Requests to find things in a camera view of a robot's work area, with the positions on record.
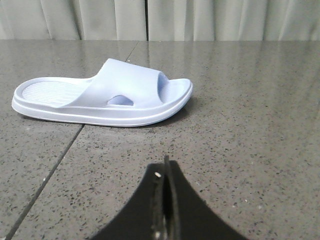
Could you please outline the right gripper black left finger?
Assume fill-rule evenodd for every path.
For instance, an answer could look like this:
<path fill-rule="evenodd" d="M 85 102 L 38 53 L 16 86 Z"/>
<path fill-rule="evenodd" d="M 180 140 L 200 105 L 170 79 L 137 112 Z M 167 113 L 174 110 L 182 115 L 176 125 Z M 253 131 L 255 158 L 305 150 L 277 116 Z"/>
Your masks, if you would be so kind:
<path fill-rule="evenodd" d="M 164 240 L 164 164 L 152 163 L 122 210 L 92 240 Z"/>

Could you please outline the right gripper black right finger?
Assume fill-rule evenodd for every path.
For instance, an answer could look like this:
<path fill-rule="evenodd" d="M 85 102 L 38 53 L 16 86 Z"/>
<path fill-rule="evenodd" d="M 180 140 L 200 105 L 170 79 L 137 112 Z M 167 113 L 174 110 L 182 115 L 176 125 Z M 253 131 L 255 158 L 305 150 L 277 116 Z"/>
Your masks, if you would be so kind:
<path fill-rule="evenodd" d="M 245 240 L 199 197 L 175 160 L 164 157 L 164 215 L 170 240 Z"/>

